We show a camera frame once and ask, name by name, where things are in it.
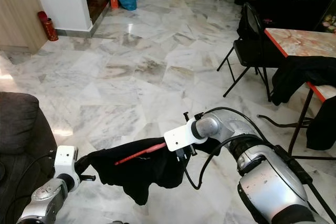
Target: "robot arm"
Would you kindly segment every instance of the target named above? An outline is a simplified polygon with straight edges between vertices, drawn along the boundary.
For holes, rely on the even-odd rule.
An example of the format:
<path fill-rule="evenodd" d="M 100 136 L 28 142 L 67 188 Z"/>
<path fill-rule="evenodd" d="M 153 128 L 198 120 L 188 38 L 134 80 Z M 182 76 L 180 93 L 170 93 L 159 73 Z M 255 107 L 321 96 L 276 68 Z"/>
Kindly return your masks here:
<path fill-rule="evenodd" d="M 204 143 L 208 137 L 222 143 L 234 137 L 225 147 L 235 158 L 242 176 L 238 193 L 256 222 L 327 224 L 309 207 L 302 185 L 302 177 L 306 174 L 302 167 L 280 146 L 262 140 L 249 124 L 232 118 L 227 111 L 213 110 L 201 114 L 188 120 L 186 125 L 164 134 L 168 149 L 177 153 L 191 144 Z M 54 178 L 33 193 L 17 223 L 53 224 L 68 192 L 75 190 L 81 180 L 95 179 L 77 175 L 74 169 L 76 159 L 77 148 L 58 147 Z"/>
<path fill-rule="evenodd" d="M 37 188 L 17 224 L 53 224 L 68 192 L 74 191 L 81 180 L 95 180 L 95 176 L 78 176 L 75 171 L 78 149 L 61 145 L 57 148 L 54 178 Z"/>
<path fill-rule="evenodd" d="M 206 113 L 164 134 L 170 151 L 203 143 L 208 137 L 223 142 L 233 136 L 238 137 L 225 147 L 242 176 L 238 193 L 256 222 L 327 223 L 310 209 L 302 182 L 284 161 L 290 158 L 287 153 L 260 139 L 249 124 L 232 118 L 227 111 Z"/>

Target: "black cloth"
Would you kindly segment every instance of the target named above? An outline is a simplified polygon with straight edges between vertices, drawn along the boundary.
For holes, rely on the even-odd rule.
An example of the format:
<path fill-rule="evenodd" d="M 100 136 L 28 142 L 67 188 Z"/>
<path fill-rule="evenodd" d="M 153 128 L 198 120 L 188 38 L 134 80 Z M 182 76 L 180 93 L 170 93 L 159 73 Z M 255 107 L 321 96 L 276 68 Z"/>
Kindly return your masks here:
<path fill-rule="evenodd" d="M 114 163 L 161 143 L 164 143 L 163 137 L 148 138 L 92 152 L 77 161 L 75 169 L 78 174 L 81 174 L 89 165 L 92 165 L 103 184 L 122 186 L 125 193 L 131 196 L 138 205 L 144 205 L 152 183 L 165 188 L 174 188 L 182 182 L 183 166 L 177 161 L 176 153 L 164 147 L 119 165 L 114 165 Z M 218 144 L 219 141 L 209 138 L 204 144 L 195 144 L 194 148 L 211 153 Z M 190 153 L 186 152 L 186 154 L 189 160 Z"/>
<path fill-rule="evenodd" d="M 336 59 L 323 56 L 288 56 L 272 77 L 272 102 L 288 102 L 305 82 L 336 87 Z"/>
<path fill-rule="evenodd" d="M 325 100 L 314 120 L 309 124 L 307 148 L 313 150 L 328 150 L 335 143 L 336 97 Z"/>

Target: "marble tabletop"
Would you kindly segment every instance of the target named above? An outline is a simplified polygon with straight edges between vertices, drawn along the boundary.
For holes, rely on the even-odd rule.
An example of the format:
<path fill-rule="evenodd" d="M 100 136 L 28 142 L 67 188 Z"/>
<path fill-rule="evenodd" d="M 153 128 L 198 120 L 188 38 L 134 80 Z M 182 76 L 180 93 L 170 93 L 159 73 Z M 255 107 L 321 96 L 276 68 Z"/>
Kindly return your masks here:
<path fill-rule="evenodd" d="M 266 28 L 265 33 L 285 57 L 288 55 L 336 57 L 336 34 L 279 28 Z M 322 102 L 336 95 L 335 87 L 311 84 L 309 86 Z"/>

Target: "wooden cabinet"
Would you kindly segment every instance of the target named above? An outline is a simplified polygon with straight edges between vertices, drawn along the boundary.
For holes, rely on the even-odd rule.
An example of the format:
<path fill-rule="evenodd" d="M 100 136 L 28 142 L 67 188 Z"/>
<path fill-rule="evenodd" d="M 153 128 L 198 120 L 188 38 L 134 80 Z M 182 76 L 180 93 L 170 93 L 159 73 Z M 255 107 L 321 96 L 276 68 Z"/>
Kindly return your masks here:
<path fill-rule="evenodd" d="M 47 41 L 40 0 L 0 0 L 0 50 L 35 53 Z"/>

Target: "cable connector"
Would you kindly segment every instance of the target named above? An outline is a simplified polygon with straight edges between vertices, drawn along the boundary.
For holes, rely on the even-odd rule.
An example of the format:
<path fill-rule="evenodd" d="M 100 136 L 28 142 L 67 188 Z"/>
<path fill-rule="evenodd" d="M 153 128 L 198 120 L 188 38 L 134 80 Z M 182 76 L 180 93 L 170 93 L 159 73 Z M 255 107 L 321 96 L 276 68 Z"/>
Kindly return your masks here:
<path fill-rule="evenodd" d="M 195 119 L 196 119 L 196 121 L 199 120 L 199 119 L 201 119 L 203 115 L 204 115 L 203 112 L 201 112 L 201 113 L 199 113 L 199 114 L 196 114 L 196 115 L 195 115 Z"/>
<path fill-rule="evenodd" d="M 176 151 L 175 151 L 175 153 L 176 153 L 176 157 L 177 157 L 177 161 L 181 161 L 182 159 L 188 159 L 187 158 L 187 155 L 185 154 L 185 152 L 184 152 L 184 150 L 183 150 L 183 148 L 181 148 L 181 149 L 177 149 Z"/>
<path fill-rule="evenodd" d="M 51 158 L 51 159 L 55 159 L 56 158 L 56 151 L 54 151 L 54 150 L 51 150 L 51 151 L 49 151 L 49 157 Z"/>

